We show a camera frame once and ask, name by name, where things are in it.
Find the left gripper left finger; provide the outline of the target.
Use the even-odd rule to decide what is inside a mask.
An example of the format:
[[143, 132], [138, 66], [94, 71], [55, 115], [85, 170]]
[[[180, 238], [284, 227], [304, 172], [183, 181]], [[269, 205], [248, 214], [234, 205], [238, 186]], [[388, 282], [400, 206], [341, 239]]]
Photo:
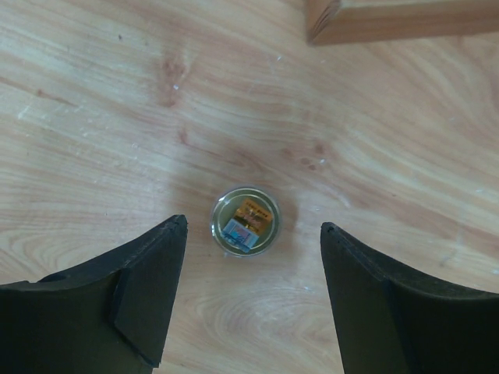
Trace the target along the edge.
[[36, 282], [1, 287], [4, 373], [150, 373], [162, 360], [186, 249], [183, 215]]

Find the clear bottle lid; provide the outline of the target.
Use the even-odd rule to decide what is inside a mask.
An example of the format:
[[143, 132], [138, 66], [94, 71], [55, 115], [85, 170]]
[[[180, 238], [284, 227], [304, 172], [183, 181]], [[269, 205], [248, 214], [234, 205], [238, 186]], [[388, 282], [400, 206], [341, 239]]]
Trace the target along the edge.
[[219, 196], [211, 210], [213, 239], [228, 254], [259, 255], [277, 240], [282, 218], [277, 200], [266, 190], [243, 185]]

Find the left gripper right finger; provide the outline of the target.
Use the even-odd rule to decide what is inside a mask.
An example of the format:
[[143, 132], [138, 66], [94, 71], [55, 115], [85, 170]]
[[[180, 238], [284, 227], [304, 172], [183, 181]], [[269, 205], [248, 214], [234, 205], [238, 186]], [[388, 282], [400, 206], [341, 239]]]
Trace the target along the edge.
[[346, 373], [496, 373], [498, 296], [416, 270], [339, 226], [320, 251]]

